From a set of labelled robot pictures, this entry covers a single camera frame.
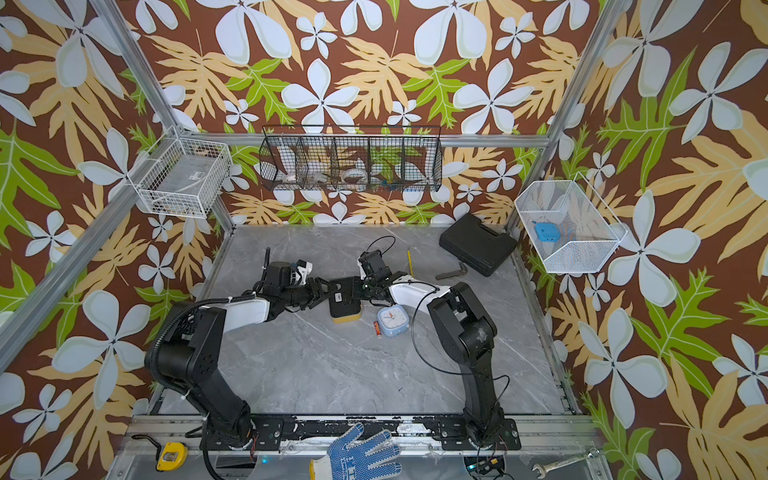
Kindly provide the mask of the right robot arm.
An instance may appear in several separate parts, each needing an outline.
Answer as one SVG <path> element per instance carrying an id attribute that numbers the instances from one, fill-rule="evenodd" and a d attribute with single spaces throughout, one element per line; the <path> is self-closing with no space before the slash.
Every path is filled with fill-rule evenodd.
<path id="1" fill-rule="evenodd" d="M 465 390 L 463 417 L 468 437 L 484 448 L 500 432 L 504 411 L 496 393 L 492 352 L 497 327 L 472 288 L 459 282 L 438 286 L 393 271 L 378 250 L 358 257 L 364 300 L 387 302 L 429 315 L 440 344 L 456 363 L 453 374 Z"/>

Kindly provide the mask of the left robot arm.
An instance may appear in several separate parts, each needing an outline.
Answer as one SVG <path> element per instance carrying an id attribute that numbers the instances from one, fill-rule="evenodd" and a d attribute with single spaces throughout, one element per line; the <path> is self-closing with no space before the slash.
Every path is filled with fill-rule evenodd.
<path id="1" fill-rule="evenodd" d="M 272 321 L 283 312 L 312 309 L 340 291 L 311 277 L 308 262 L 272 262 L 238 296 L 181 301 L 171 307 L 146 353 L 145 366 L 164 388 L 182 395 L 203 417 L 205 446 L 243 449 L 252 442 L 248 403 L 218 367 L 224 334 Z"/>

